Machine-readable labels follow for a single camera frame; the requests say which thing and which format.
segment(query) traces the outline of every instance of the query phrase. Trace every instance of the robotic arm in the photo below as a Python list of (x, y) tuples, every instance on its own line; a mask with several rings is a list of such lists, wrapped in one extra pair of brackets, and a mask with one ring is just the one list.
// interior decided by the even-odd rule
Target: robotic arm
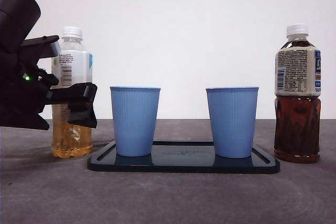
[(47, 130), (38, 114), (46, 104), (67, 103), (69, 123), (95, 128), (97, 86), (89, 82), (51, 89), (58, 79), (37, 66), (39, 59), (60, 52), (56, 35), (25, 40), (40, 15), (35, 0), (0, 0), (0, 126)]

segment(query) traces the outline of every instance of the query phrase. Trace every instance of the ribbed cup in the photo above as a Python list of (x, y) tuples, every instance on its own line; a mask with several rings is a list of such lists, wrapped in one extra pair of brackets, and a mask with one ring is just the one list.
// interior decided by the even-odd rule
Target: ribbed cup
[(258, 87), (206, 89), (215, 153), (249, 157), (252, 151)]
[(127, 157), (151, 153), (160, 88), (110, 87), (116, 150)]

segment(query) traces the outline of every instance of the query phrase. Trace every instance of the bottle label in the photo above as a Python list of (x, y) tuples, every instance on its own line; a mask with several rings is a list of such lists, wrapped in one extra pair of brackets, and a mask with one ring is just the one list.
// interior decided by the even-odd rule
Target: bottle label
[(282, 48), (276, 56), (277, 96), (321, 94), (321, 51), (314, 46)]
[(278, 90), (307, 91), (307, 50), (288, 50), (278, 53)]
[[(67, 88), (75, 83), (92, 82), (92, 54), (85, 51), (62, 50), (53, 60), (52, 73), (59, 80), (55, 88)], [(61, 104), (61, 122), (66, 123), (69, 115), (68, 104)]]

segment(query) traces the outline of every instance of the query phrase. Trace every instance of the table surface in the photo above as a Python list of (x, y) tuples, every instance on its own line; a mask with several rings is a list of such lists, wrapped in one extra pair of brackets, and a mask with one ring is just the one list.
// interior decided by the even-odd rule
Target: table surface
[[(257, 120), (255, 144), (273, 153), (274, 120)], [(93, 172), (90, 155), (59, 159), (52, 130), (1, 128), (1, 224), (336, 223), (336, 120), (322, 120), (321, 159), (280, 161), (271, 175)], [(92, 131), (93, 151), (113, 138)], [(211, 141), (209, 120), (158, 120), (156, 140)]]

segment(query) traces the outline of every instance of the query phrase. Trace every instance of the nutrition label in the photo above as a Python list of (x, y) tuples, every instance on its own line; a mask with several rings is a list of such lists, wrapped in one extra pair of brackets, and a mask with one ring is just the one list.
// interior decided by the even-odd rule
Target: nutrition label
[(284, 91), (307, 91), (307, 50), (278, 52), (277, 89)]
[(59, 63), (60, 64), (66, 64), (66, 63), (72, 63), (74, 57), (71, 54), (64, 54), (59, 55)]

